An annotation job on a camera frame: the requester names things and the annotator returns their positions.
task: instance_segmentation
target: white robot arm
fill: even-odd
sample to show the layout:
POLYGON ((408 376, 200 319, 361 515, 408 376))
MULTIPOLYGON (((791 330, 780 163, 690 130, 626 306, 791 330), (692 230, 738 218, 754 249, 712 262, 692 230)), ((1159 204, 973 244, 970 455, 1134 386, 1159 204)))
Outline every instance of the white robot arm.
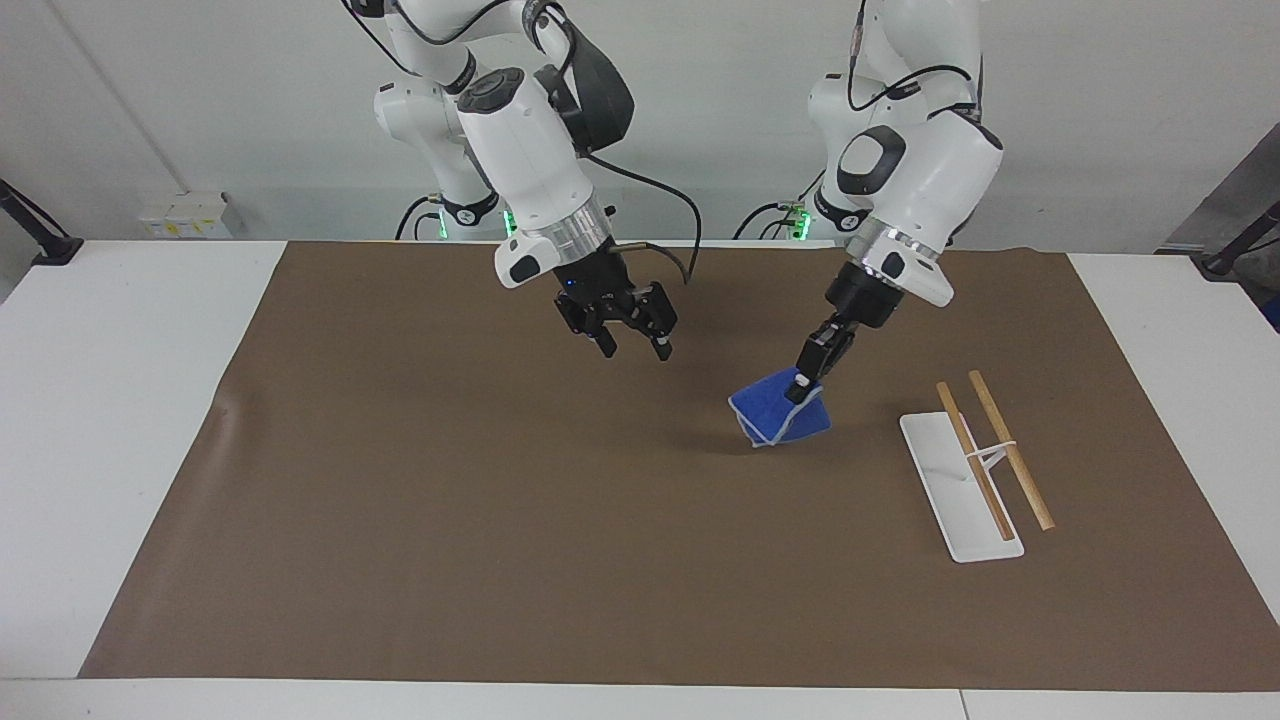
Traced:
POLYGON ((553 272, 570 329, 605 356, 617 350, 605 323, 617 322, 669 357, 676 313, 662 284, 636 288, 628 278, 577 161, 631 123, 635 102, 608 58, 554 0, 352 1, 358 14, 385 19, 396 55, 421 76, 384 86, 375 108, 392 137, 426 155, 451 237, 500 240, 494 268, 509 288, 553 272), (526 36, 553 64, 532 76, 490 70, 466 46, 506 33, 526 36), (509 236, 503 202, 516 224, 509 236))
POLYGON ((809 199, 810 236, 850 260, 827 290, 836 311, 809 336, 787 392, 808 397, 904 293, 945 306, 938 256, 987 192, 1004 146, 980 123, 978 0, 861 0, 847 74, 809 96, 827 146, 809 199))

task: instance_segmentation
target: white holder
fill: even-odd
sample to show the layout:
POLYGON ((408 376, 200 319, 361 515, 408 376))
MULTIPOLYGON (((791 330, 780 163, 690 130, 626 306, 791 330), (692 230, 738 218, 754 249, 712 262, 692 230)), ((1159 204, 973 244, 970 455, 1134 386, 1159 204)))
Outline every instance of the white holder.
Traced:
MULTIPOLYGON (((915 415, 902 415, 899 421, 902 428, 902 437, 906 438, 906 447, 911 451, 911 460, 920 474, 924 484, 924 493, 929 497, 929 506, 933 507, 933 516, 938 520, 938 529, 942 530, 942 539, 947 543, 951 559, 956 562, 982 562, 984 560, 1006 560, 1009 557, 1021 557, 1023 541, 1018 537, 1018 529, 1009 523, 1014 538, 1001 539, 1000 529, 996 527, 987 501, 982 495, 978 478, 969 469, 969 459, 960 447, 951 419, 946 413, 920 413, 915 415)), ((973 433, 965 423, 965 432, 969 433, 973 443, 973 433)), ((982 462, 988 477, 1007 454, 1007 446, 1012 442, 1000 443, 992 447, 978 450, 973 455, 982 462)), ((1000 491, 995 483, 991 486, 1000 503, 1000 511, 1009 518, 1005 500, 1000 497, 1000 491)))

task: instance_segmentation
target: wooden stick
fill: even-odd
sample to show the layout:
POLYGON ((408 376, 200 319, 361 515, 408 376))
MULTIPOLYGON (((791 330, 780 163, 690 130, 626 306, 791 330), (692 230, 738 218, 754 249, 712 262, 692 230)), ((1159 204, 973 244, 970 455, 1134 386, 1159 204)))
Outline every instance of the wooden stick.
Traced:
MULTIPOLYGON (((982 401, 982 409, 987 411, 991 427, 996 429, 996 437, 1000 438, 1000 442, 1012 442, 1014 436, 1009 432, 1009 425, 1005 424, 1005 416, 1000 414, 1000 407, 996 407, 996 398, 991 396, 991 389, 987 387, 987 380, 982 379, 982 373, 978 370, 970 372, 969 382, 973 383, 973 389, 978 391, 978 400, 982 401)), ((1032 511, 1036 512, 1036 520, 1039 521, 1041 529, 1052 530, 1057 524, 1053 521, 1053 516, 1050 515, 1048 506, 1044 505, 1044 498, 1041 497, 1036 480, 1032 479, 1032 471, 1027 469, 1023 452, 1018 450, 1016 445, 1010 445, 1007 452, 1009 464, 1012 465, 1014 474, 1018 475, 1018 484, 1023 486, 1023 495, 1027 496, 1027 502, 1032 505, 1032 511)))
POLYGON ((982 466, 982 460, 978 460, 978 456, 973 454, 973 439, 969 437, 969 430, 964 427, 964 419, 960 418, 960 409, 956 407, 956 398, 951 396, 951 388, 947 387, 947 383, 938 383, 938 397, 942 398, 942 406, 946 407, 947 416, 951 418, 951 428, 956 432, 956 439, 960 441, 960 450, 968 456, 969 469, 973 470, 973 477, 978 479, 978 487, 982 488, 982 497, 987 501, 987 510, 991 510, 991 519, 996 521, 996 528, 1000 529, 1000 538, 1006 542, 1014 539, 1014 528, 1009 524, 1009 518, 1005 518, 1005 512, 1000 507, 1000 501, 996 498, 996 489, 991 486, 987 469, 982 466))

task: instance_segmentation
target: electrical outlet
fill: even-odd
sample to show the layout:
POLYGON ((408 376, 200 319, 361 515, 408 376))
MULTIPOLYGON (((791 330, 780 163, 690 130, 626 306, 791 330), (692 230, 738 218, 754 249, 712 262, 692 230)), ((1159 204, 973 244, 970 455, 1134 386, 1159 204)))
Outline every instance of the electrical outlet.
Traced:
POLYGON ((244 222, 221 192, 187 192, 147 204, 138 220, 154 238, 242 237, 244 222))

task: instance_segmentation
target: blue cloth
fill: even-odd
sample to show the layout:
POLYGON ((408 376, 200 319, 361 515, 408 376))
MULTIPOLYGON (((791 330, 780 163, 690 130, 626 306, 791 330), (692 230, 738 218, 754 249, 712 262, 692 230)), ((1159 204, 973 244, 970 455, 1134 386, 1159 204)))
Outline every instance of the blue cloth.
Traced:
POLYGON ((1266 315, 1272 328, 1280 331, 1280 295, 1272 297, 1271 302, 1262 306, 1262 314, 1266 315))
POLYGON ((831 416, 822 404, 822 383, 800 405, 787 400, 785 393, 796 373, 795 368, 774 373, 728 398, 751 447, 773 447, 831 429, 831 416))

